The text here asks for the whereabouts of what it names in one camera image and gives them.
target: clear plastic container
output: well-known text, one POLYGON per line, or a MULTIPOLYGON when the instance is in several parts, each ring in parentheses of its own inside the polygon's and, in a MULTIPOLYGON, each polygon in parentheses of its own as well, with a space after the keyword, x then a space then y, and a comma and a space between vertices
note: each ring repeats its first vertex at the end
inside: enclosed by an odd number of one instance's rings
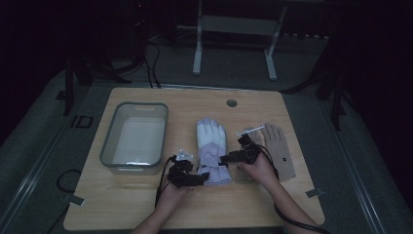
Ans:
POLYGON ((114 174, 157 174, 162 168, 168 113, 168 107, 158 102, 119 104, 100 152, 100 162, 114 174))

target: black cable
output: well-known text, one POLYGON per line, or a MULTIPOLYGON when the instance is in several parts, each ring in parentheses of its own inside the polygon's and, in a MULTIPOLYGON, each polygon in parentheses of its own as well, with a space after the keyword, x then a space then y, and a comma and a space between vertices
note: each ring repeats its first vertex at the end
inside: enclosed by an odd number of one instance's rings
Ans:
MULTIPOLYGON (((61 186, 61 179, 66 176, 69 173, 77 173, 77 174, 81 174, 81 172, 79 170, 67 170, 64 173, 62 173, 56 180, 56 186, 58 188, 58 190, 66 192, 66 193, 70 193, 73 194, 75 192, 75 190, 70 190, 70 189, 66 189, 63 186, 61 186)), ((55 229, 56 225, 58 224, 58 222, 63 218, 63 216, 67 213, 67 211, 69 210, 70 205, 66 206, 66 208, 64 209, 63 212, 60 213, 60 215, 57 217, 57 219, 55 220, 55 222, 53 223, 53 225, 49 228, 47 234, 52 233, 53 229, 55 229)))
POLYGON ((149 67, 148 60, 146 58, 144 58, 143 60, 145 61, 146 67, 148 68, 148 82, 149 82, 149 85, 151 86, 151 88, 154 88, 152 86, 151 73, 150 73, 150 67, 149 67))
POLYGON ((158 200, 161 197, 162 192, 164 191, 164 189, 169 185, 169 183, 161 190, 162 185, 164 184, 164 177, 165 177, 165 171, 167 170, 168 164, 172 159, 175 159, 176 156, 173 155, 172 157, 169 157, 167 159, 167 161, 164 164, 164 168, 162 169, 162 174, 161 174, 161 179, 159 181, 159 186, 156 190, 156 197, 155 197, 155 207, 158 205, 158 200))
POLYGON ((123 73, 126 73, 136 67, 137 69, 139 69, 140 66, 142 66, 142 64, 143 64, 143 58, 135 57, 131 61, 131 64, 123 66, 123 67, 114 68, 114 71, 116 72, 116 74, 122 75, 123 73))
POLYGON ((298 221, 294 221, 290 218, 288 218, 287 216, 285 216, 276 206, 276 204, 274 204, 274 209, 276 209, 277 214, 279 215, 280 218, 282 218, 282 220, 294 225, 294 226, 298 226, 301 227, 303 229, 307 229, 310 231, 314 231, 314 232, 318 232, 318 233, 322 233, 322 234, 330 234, 330 232, 328 232, 325 229, 313 226, 313 225, 309 225, 309 224, 305 224, 302 222, 298 222, 298 221))
POLYGON ((61 179, 62 179, 64 176, 66 176, 67 174, 69 174, 69 173, 77 173, 77 174, 79 174, 79 175, 81 174, 81 172, 80 172, 79 170, 74 170, 74 169, 72 169, 72 170, 67 170, 66 172, 62 173, 62 174, 57 178, 57 180, 56 180, 56 186, 57 186, 57 188, 58 188, 60 191, 63 191, 63 192, 66 192, 66 193, 74 193, 75 190, 69 190, 69 189, 63 188, 63 186, 61 186, 61 184, 60 184, 61 179))
MULTIPOLYGON (((261 152, 262 154, 264 154, 264 156, 269 160, 269 163, 273 166, 274 173, 276 173, 277 169, 276 169, 276 167, 274 166, 273 157, 271 156, 271 154, 270 154, 270 152, 268 151, 268 149, 267 149, 266 147, 264 147, 263 145, 261 145, 261 144, 255 143, 252 139, 250 140, 250 142, 259 148, 260 152, 261 152)), ((286 222, 288 222, 288 223, 290 223, 290 224, 292 224, 292 225, 294 225, 294 226, 301 227, 301 228, 303 228, 303 229, 310 230, 310 231, 314 231, 314 232, 318 232, 318 233, 330 234, 330 232, 328 232, 327 230, 324 230, 324 229, 322 229, 322 228, 319 228, 319 227, 316 227, 316 226, 313 226, 313 225, 309 225, 309 224, 305 224, 305 223, 302 223, 302 222, 299 222, 299 221, 294 221, 294 220, 288 218, 287 216, 285 216, 285 215, 277 208, 276 204, 274 204, 274 209, 276 210, 277 214, 279 215, 279 217, 280 217, 282 220, 284 220, 284 221, 286 221, 286 222)))
POLYGON ((161 54, 161 50, 159 49, 159 47, 156 44, 154 44, 150 41, 148 41, 148 44, 155 47, 157 49, 157 52, 158 52, 156 57, 155 57, 154 64, 152 66, 152 75, 154 76, 156 86, 158 87, 158 89, 161 89, 161 84, 159 83, 158 78, 156 77, 156 73, 155 73, 155 66, 156 66, 156 63, 158 62, 158 58, 159 58, 159 55, 161 54))

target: gray floor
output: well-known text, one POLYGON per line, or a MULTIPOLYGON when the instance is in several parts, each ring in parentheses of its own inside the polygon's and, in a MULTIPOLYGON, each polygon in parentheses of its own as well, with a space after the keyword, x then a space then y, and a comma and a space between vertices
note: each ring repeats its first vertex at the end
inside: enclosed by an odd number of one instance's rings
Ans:
MULTIPOLYGON (((193 76, 195 49, 190 38, 185 39, 187 41, 176 44, 165 43, 161 37, 152 40, 160 46, 156 74, 164 87, 284 90, 309 76, 326 43, 315 38, 298 40, 283 37, 274 55, 279 80, 273 82, 268 79, 261 50, 223 49, 222 46, 212 46, 213 43, 205 46, 201 75, 193 76)), ((151 64, 156 52, 155 47, 148 48, 151 64)), ((114 60, 114 63, 123 65, 121 60, 114 60)), ((56 179, 66 170, 82 170, 110 91, 120 86, 103 78, 96 79, 91 87, 77 86, 76 106, 70 116, 63 117, 64 103, 55 100, 57 92, 63 89, 63 78, 62 72, 51 81, 0 149, 2 215, 9 212, 10 204, 15 204, 13 198, 20 183, 37 160, 45 155, 48 158, 36 186, 28 189, 32 191, 31 196, 18 206, 16 218, 10 223, 11 233, 47 233, 64 211, 66 204, 61 198, 65 193, 56 188, 56 179), (74 115, 93 116, 92 126, 89 129, 70 128, 74 115)), ((128 86, 148 87, 143 68, 125 74, 125 78, 133 80, 128 86)), ((317 88, 318 84, 315 84, 297 94, 283 97, 315 188, 325 192, 319 196, 326 216, 323 227, 331 233, 413 233, 412 213, 406 208, 359 116, 343 102, 347 115, 341 116, 342 130, 336 132, 328 120, 331 103, 315 98, 317 88), (349 165, 357 170, 356 175, 349 170, 349 165), (374 218, 368 216, 371 211, 378 221, 374 222, 374 218)), ((67 185, 75 187, 76 182, 77 177, 72 175, 67 185)), ((69 233, 61 223, 62 220, 52 233, 69 233)), ((78 233, 128 232, 102 230, 78 233)), ((257 232, 274 233, 275 229, 186 230, 186 233, 257 232)))

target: wooden table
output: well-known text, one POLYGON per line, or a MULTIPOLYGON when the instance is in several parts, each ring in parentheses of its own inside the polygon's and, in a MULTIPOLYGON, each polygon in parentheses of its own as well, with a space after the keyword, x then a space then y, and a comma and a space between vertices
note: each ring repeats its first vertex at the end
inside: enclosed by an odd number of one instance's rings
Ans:
MULTIPOLYGON (((240 149, 237 132, 266 122, 282 127, 297 177, 282 185, 298 205, 317 223, 324 222, 318 197, 288 112, 277 92, 116 88, 100 121, 75 195, 85 199, 82 207, 71 205, 64 220, 67 230, 133 229, 154 210, 157 175, 114 175, 99 161, 116 106, 123 101, 163 102, 169 119, 163 157, 179 149, 197 155, 196 122, 210 117, 224 126, 227 151, 240 149), (238 105, 230 107, 228 99, 238 105)), ((232 177, 237 172, 230 165, 232 177)), ((280 226, 282 220, 266 190, 256 183, 232 182, 223 186, 198 186, 173 214, 164 228, 220 228, 280 226)))

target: forearm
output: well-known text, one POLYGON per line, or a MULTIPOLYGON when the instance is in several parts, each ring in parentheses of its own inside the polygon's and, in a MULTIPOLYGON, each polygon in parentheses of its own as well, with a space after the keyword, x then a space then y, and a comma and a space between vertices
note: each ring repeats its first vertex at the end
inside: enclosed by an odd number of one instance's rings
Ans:
POLYGON ((159 210, 155 210, 152 214, 146 217, 135 229, 131 232, 131 234, 156 234, 161 230, 164 223, 168 220, 169 215, 159 210))
MULTIPOLYGON (((292 197, 279 182, 276 182, 275 185, 268 186, 266 188, 273 198, 276 207, 286 217, 304 224, 317 226, 317 224, 298 206, 298 204, 292 199, 292 197)), ((288 222, 285 222, 285 228, 288 230, 288 233, 291 234, 315 233, 313 231, 292 225, 288 222)))

